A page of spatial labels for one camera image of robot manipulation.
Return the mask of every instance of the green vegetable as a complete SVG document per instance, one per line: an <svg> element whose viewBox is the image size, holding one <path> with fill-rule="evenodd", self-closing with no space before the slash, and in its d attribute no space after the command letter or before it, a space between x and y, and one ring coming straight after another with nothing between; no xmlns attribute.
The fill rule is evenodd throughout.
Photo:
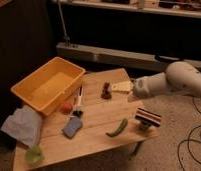
<svg viewBox="0 0 201 171"><path fill-rule="evenodd" d="M25 160L28 164L39 164L43 160L42 151L39 146L31 147L25 154Z"/></svg>
<svg viewBox="0 0 201 171"><path fill-rule="evenodd" d="M106 135L108 135L109 137L115 137L117 135L119 135L123 130L124 128L127 126L128 124L128 120L127 119L123 119L120 126L114 131L114 132L107 132Z"/></svg>

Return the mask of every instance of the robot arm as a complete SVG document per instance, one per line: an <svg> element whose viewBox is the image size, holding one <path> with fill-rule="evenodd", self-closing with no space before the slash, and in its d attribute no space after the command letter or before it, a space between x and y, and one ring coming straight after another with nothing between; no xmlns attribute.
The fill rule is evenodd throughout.
<svg viewBox="0 0 201 171"><path fill-rule="evenodd" d="M201 72L186 62L174 62L165 72L138 78L133 84L133 95L140 98L180 93L201 98Z"/></svg>

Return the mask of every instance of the gray cloth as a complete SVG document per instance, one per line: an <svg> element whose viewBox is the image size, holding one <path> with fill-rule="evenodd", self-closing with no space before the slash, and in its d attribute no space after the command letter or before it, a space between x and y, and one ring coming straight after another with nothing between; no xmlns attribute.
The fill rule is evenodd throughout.
<svg viewBox="0 0 201 171"><path fill-rule="evenodd" d="M40 140L42 116L34 109L24 105L4 121L1 131L7 133L28 147L37 145Z"/></svg>

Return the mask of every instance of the red object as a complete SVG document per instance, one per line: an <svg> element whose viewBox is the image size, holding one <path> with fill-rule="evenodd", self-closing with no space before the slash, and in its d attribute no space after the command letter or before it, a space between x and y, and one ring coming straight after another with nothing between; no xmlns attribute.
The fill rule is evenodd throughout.
<svg viewBox="0 0 201 171"><path fill-rule="evenodd" d="M61 104L61 112L64 114L69 114L73 109L73 104L71 102L64 102Z"/></svg>

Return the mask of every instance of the orange basket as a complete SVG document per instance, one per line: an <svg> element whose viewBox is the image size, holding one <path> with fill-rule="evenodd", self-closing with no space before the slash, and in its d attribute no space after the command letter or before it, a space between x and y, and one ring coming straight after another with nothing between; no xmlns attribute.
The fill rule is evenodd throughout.
<svg viewBox="0 0 201 171"><path fill-rule="evenodd" d="M85 69L55 57L11 88L11 92L45 116L81 86Z"/></svg>

